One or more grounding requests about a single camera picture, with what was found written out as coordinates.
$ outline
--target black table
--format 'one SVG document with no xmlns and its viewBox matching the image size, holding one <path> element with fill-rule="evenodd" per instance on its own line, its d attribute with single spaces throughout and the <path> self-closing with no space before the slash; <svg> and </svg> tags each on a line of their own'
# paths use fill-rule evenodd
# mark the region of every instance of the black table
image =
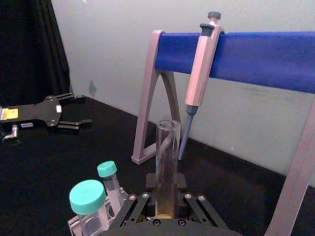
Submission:
<svg viewBox="0 0 315 236">
<path fill-rule="evenodd" d="M 96 167 L 114 160 L 126 192 L 145 190 L 154 158 L 138 166 L 131 161 L 137 118 L 87 99 L 63 108 L 66 120 L 91 118 L 79 135 L 51 135 L 44 128 L 20 132 L 21 143 L 0 145 L 0 235 L 70 235 L 74 216 L 68 194 L 76 183 L 99 179 Z M 149 124 L 148 144 L 155 126 Z M 189 140 L 179 171 L 193 194 L 205 194 L 232 230 L 263 235 L 276 206 L 284 176 L 197 141 Z M 309 187 L 292 235 L 315 235 L 315 190 Z"/>
</svg>

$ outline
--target wall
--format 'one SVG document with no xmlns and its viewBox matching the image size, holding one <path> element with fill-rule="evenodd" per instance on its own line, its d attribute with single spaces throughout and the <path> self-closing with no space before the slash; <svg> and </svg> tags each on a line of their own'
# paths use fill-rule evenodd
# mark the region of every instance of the wall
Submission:
<svg viewBox="0 0 315 236">
<path fill-rule="evenodd" d="M 137 115 L 150 34 L 199 32 L 210 10 L 229 31 L 315 30 L 314 0 L 53 0 L 73 90 Z M 189 75 L 176 74 L 182 119 Z M 190 136 L 286 174 L 313 95 L 210 79 Z M 162 82 L 150 120 L 169 118 Z M 315 186 L 315 175 L 311 184 Z"/>
</svg>

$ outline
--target teal screw cap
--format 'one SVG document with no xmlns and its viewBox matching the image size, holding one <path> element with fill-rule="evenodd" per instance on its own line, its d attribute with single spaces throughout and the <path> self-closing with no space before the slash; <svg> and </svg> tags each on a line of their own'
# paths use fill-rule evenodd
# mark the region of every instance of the teal screw cap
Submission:
<svg viewBox="0 0 315 236">
<path fill-rule="evenodd" d="M 71 209 L 79 215 L 93 214 L 106 201 L 106 193 L 101 182 L 89 179 L 76 184 L 69 193 Z"/>
<path fill-rule="evenodd" d="M 104 177 L 108 177 L 116 173 L 117 167 L 115 165 L 115 162 L 106 161 L 97 166 L 97 172 L 98 172 L 98 176 L 100 176 L 101 178 L 104 178 Z"/>
</svg>

